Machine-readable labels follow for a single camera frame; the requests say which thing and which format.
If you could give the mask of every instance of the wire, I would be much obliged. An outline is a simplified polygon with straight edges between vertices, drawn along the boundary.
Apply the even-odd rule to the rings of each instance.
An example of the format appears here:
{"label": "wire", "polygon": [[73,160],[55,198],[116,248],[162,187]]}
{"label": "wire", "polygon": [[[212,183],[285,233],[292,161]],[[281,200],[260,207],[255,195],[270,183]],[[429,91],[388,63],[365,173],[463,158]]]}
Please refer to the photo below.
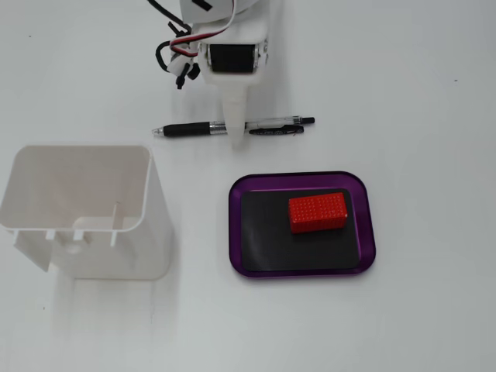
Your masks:
{"label": "wire", "polygon": [[183,29],[187,30],[188,33],[191,33],[191,27],[184,23],[179,17],[175,16],[171,12],[169,12],[167,9],[165,9],[162,5],[160,5],[158,2],[155,0],[148,0],[148,2],[160,13],[162,13],[164,16],[166,16],[168,19],[171,21],[176,22],[179,26],[181,26]]}
{"label": "wire", "polygon": [[157,59],[158,65],[165,72],[169,72],[169,70],[167,69],[167,65],[165,64],[164,59],[162,58],[161,52],[162,52],[162,49],[165,47],[168,47],[170,43],[171,43],[170,41],[164,41],[161,45],[159,45],[157,47],[157,50],[155,50],[155,58]]}
{"label": "wire", "polygon": [[237,5],[238,5],[238,0],[232,0],[232,6],[233,6],[232,7],[232,15],[231,15],[231,18],[229,19],[229,21],[227,22],[227,24],[225,26],[223,26],[220,29],[217,29],[216,31],[213,31],[211,33],[200,33],[200,34],[197,34],[197,35],[189,35],[189,36],[177,37],[176,39],[173,39],[173,40],[170,41],[170,48],[174,52],[179,53],[179,54],[182,54],[183,56],[186,56],[186,57],[191,57],[192,58],[192,57],[198,56],[198,51],[197,50],[193,50],[193,51],[184,50],[184,49],[178,48],[175,45],[184,44],[184,43],[192,43],[194,41],[208,39],[209,37],[212,37],[212,36],[215,36],[215,35],[219,35],[220,33],[223,33],[233,23],[234,17],[236,16]]}

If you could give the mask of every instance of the red block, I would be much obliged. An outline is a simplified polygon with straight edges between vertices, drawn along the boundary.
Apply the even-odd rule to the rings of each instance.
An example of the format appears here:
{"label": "red block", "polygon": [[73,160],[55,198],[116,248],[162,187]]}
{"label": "red block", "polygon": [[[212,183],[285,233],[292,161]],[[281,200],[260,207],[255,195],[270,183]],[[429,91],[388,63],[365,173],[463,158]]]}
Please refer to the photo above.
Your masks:
{"label": "red block", "polygon": [[347,217],[342,192],[289,199],[289,220],[294,234],[342,229]]}

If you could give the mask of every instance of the red wire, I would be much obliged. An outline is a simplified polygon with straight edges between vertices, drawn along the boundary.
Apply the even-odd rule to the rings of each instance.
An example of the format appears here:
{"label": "red wire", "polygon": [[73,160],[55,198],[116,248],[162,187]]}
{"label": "red wire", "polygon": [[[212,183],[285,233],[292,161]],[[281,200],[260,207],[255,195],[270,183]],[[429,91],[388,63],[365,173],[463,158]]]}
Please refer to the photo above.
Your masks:
{"label": "red wire", "polygon": [[[234,12],[234,0],[232,0],[232,6],[233,6],[232,7],[232,12]],[[179,53],[179,54],[182,54],[183,56],[186,56],[186,57],[191,57],[191,58],[192,57],[196,57],[196,56],[198,56],[198,52],[190,53],[190,52],[187,52],[186,50],[182,50],[181,48],[177,48],[174,45],[176,45],[176,44],[184,44],[184,43],[191,43],[191,42],[194,42],[194,41],[208,39],[209,37],[212,37],[212,36],[215,36],[215,35],[219,35],[220,33],[223,33],[224,31],[226,31],[226,29],[222,29],[222,30],[218,31],[217,33],[203,33],[203,34],[200,34],[200,35],[191,35],[189,37],[181,38],[180,40],[171,40],[171,42],[170,42],[170,49],[173,50],[174,52]]]}

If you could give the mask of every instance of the white table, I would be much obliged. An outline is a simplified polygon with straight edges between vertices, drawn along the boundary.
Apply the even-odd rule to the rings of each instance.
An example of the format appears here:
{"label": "white table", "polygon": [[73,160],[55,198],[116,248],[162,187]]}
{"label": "white table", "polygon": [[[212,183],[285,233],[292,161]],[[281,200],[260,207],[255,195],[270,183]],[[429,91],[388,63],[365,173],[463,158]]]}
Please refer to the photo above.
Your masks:
{"label": "white table", "polygon": [[[140,141],[179,236],[157,282],[71,281],[1,231],[0,372],[496,368],[496,2],[274,7],[249,116],[317,123],[233,152],[225,136],[150,135],[222,114],[201,78],[177,91],[157,66],[171,32],[146,0],[0,4],[0,193],[24,143]],[[375,264],[339,279],[240,277],[228,258],[233,182],[316,170],[367,186]]]}

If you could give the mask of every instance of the white container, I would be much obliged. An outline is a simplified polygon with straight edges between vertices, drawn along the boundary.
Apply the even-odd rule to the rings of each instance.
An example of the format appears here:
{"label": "white container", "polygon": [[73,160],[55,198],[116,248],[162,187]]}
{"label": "white container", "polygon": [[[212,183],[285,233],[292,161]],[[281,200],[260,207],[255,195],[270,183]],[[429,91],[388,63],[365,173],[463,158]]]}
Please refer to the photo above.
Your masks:
{"label": "white container", "polygon": [[76,278],[157,279],[172,225],[144,146],[27,146],[0,207],[14,246]]}

